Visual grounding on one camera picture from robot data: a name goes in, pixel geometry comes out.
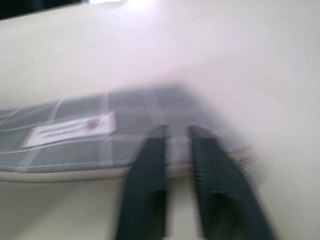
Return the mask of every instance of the sticker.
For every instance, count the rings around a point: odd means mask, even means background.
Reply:
[[[106,115],[36,126],[23,144],[23,147],[29,148],[74,138],[109,135],[115,130],[115,114],[110,112]]]

